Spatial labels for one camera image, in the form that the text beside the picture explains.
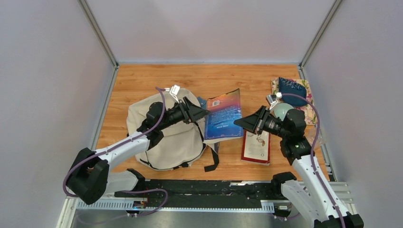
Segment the beige canvas backpack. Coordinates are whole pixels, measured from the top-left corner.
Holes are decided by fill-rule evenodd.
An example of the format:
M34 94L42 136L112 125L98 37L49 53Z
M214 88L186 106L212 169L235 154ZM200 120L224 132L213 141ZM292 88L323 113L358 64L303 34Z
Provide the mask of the beige canvas backpack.
M161 102L159 93L129 106L126 125L128 133L134 133L146 119L146 113L154 102ZM206 148L204 141L205 118L196 123L183 121L162 130L164 137L153 148L135 155L136 160L156 171L185 168L198 160Z

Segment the floral cover paperback book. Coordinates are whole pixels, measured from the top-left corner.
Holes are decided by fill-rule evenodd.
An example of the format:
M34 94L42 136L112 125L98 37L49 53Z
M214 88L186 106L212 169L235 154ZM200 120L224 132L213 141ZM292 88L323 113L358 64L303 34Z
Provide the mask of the floral cover paperback book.
M200 107L202 108L202 109L204 109L204 110L206 110L207 109L207 100L205 100L205 99L203 99L202 97L197 97L197 100L198 100L198 102L199 102L199 104L200 104Z

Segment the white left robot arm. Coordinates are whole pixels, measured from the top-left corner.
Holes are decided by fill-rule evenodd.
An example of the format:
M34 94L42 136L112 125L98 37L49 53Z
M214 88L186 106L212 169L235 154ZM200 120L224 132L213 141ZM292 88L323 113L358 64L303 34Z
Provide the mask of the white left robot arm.
M195 105L187 97L172 108L166 108L165 101L152 103L140 127L125 139L94 151L87 147L80 150L63 180L63 191L87 205L109 192L127 191L133 197L140 197L145 184L136 173L124 171L112 175L111 170L130 157L155 147L163 139L164 129L179 122L197 124L209 114L210 111Z

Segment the red and white book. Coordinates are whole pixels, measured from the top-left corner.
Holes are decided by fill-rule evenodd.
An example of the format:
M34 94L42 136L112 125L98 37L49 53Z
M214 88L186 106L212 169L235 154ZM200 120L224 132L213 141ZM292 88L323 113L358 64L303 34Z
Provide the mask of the red and white book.
M261 165L270 165L270 137L266 131L257 135L244 131L241 160Z

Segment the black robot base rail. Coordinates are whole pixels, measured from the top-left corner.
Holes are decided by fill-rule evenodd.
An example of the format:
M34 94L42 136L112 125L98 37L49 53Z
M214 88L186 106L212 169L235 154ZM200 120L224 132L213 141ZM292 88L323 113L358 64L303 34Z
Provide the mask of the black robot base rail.
M117 198L139 198L146 209L263 209L287 217L292 204L270 181L240 180L142 180L132 191L118 191Z

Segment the blue sunset cover book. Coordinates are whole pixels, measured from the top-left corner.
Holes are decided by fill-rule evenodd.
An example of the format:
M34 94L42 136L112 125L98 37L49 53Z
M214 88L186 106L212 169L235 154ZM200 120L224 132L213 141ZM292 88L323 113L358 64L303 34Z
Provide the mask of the blue sunset cover book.
M205 117L204 142L219 143L243 137L244 130L234 121L242 117L240 89L209 98L206 110L210 114Z

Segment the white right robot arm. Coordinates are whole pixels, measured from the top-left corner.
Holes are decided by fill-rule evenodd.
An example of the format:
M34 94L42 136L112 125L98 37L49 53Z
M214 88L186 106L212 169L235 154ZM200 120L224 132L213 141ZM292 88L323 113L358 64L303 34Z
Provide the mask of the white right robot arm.
M254 114L235 120L234 124L250 133L268 132L281 138L280 150L305 187L291 172L283 172L273 175L271 193L277 199L288 199L312 228L364 227L361 216L349 211L320 169L313 146L305 137L303 111L290 109L280 119L262 106Z

